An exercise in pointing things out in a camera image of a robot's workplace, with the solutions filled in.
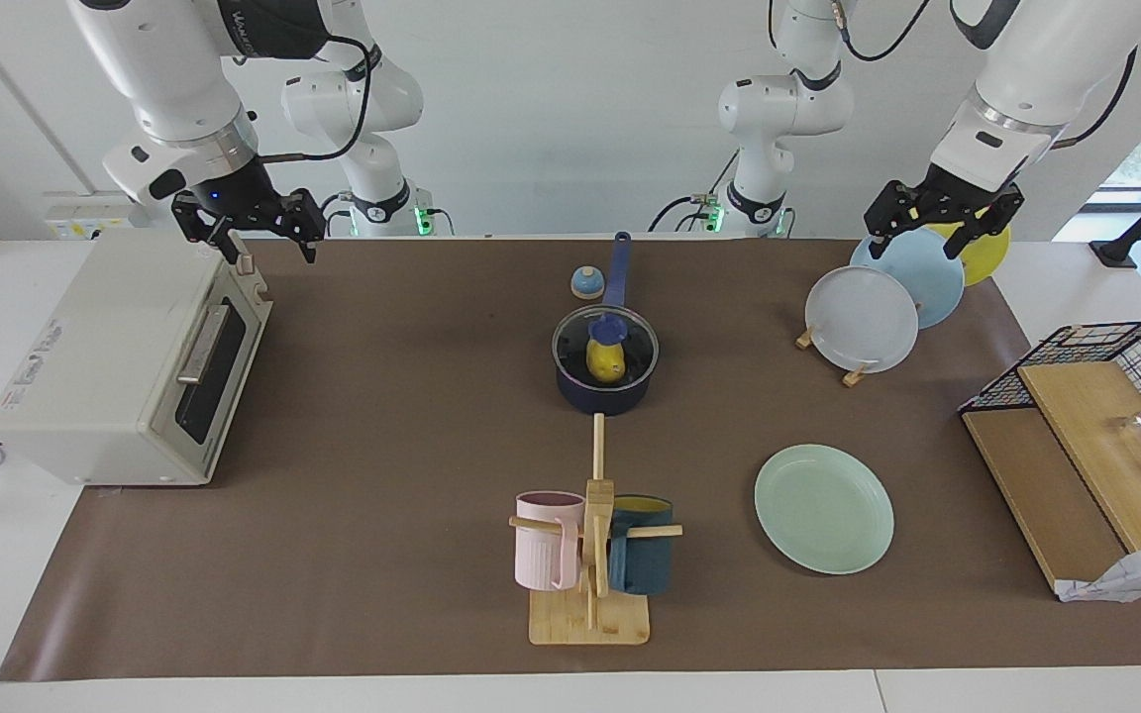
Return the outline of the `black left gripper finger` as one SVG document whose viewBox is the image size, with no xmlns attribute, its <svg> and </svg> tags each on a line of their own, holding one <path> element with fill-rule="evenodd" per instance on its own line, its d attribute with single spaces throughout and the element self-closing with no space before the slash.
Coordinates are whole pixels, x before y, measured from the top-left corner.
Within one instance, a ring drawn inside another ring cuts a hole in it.
<svg viewBox="0 0 1141 713">
<path fill-rule="evenodd" d="M 955 230 L 945 243 L 945 257 L 955 260 L 976 240 L 1000 234 L 1005 230 L 1009 222 L 1015 217 L 1018 209 L 1023 204 L 1023 193 L 1018 186 L 1008 186 L 1000 191 L 992 203 L 982 211 L 977 209 L 964 209 L 960 214 L 960 220 L 955 222 Z"/>
<path fill-rule="evenodd" d="M 869 257 L 874 260 L 887 252 L 896 236 L 919 227 L 916 198 L 919 191 L 915 188 L 901 181 L 888 181 L 866 209 L 864 222 L 871 240 Z"/>
</svg>

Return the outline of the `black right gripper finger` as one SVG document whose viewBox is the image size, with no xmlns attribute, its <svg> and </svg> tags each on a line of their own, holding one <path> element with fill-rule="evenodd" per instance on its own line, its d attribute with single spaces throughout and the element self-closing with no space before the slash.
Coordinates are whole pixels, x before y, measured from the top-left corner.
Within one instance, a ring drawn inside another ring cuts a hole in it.
<svg viewBox="0 0 1141 713">
<path fill-rule="evenodd" d="M 326 218 L 311 191 L 299 188 L 280 197 L 280 237 L 293 241 L 304 261 L 314 264 L 326 240 Z"/>
<path fill-rule="evenodd" d="M 193 193 L 176 193 L 171 198 L 171 214 L 189 243 L 216 249 L 227 264 L 238 262 L 241 252 L 230 236 L 234 230 L 230 217 L 219 216 L 212 222 L 207 222 L 203 218 L 203 214 L 208 214 L 207 209 Z"/>
</svg>

